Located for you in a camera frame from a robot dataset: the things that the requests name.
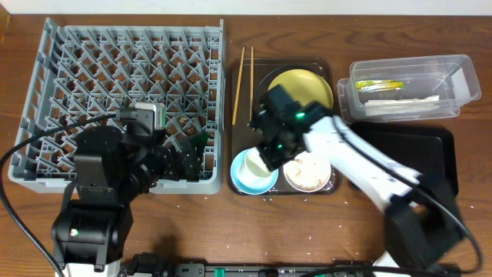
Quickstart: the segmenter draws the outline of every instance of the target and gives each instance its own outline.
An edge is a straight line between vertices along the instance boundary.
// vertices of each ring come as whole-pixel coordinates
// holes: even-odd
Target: dish rack
[[[153,193],[221,189],[225,89],[224,22],[218,27],[65,26],[46,19],[15,144],[46,129],[115,113],[136,102],[164,103],[164,146],[208,134],[200,180],[161,179]],[[125,131],[110,118],[102,124]],[[8,176],[36,192],[62,192],[77,177],[75,136],[56,133],[12,156]]]

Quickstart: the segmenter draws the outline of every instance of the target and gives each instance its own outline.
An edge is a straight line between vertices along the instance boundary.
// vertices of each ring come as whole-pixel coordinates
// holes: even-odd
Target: yellow bowl
[[[281,85],[295,101],[307,105],[316,100],[327,108],[333,108],[333,92],[329,84],[318,74],[305,69],[292,69],[277,76],[268,87]]]

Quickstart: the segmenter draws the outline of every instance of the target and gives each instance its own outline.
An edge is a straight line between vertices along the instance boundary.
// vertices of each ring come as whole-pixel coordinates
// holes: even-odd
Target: wood grain tabletop
[[[0,44],[0,152],[13,146],[45,15],[13,15]],[[379,58],[466,54],[483,95],[457,118],[437,120],[454,134],[464,221],[484,251],[476,276],[492,275],[492,17],[403,16],[185,16],[56,15],[60,25],[218,25],[225,20],[228,64],[242,47],[255,58],[320,57],[332,82],[347,78],[352,62]],[[52,250],[52,223],[62,196],[36,194],[8,180],[19,215]],[[216,195],[142,195],[132,204],[134,224],[125,259],[159,252],[173,261],[209,263],[329,264],[334,259],[374,260],[384,252],[383,217],[362,193],[347,186],[328,196],[241,197],[224,183]],[[443,261],[469,269],[469,242]],[[53,276],[54,271],[0,209],[0,275]]]

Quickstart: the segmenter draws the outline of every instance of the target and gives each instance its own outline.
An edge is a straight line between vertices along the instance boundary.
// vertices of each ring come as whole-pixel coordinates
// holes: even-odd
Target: blue bowl
[[[249,149],[243,150],[232,161],[232,165],[231,165],[232,183],[236,186],[236,188],[239,189],[240,192],[244,192],[249,195],[260,195],[262,193],[266,193],[271,188],[273,188],[275,182],[277,182],[278,169],[275,169],[275,171],[273,171],[273,174],[270,177],[257,181],[259,183],[255,183],[254,188],[250,187],[246,183],[241,182],[238,178],[238,171],[239,171],[239,167],[241,167],[241,163],[244,161],[244,157],[246,156],[246,152],[248,150]]]

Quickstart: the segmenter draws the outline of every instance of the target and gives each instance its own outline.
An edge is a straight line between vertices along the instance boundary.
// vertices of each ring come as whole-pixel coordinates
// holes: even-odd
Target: chopstick
[[[249,122],[253,119],[253,93],[254,93],[254,47],[251,47],[251,73],[250,73],[250,97],[249,97]]]
[[[236,115],[238,113],[239,90],[241,89],[241,76],[243,75],[244,47],[241,54],[241,64],[239,65],[238,87],[236,88],[236,100],[234,102],[234,114],[232,115],[232,125],[236,125]]]

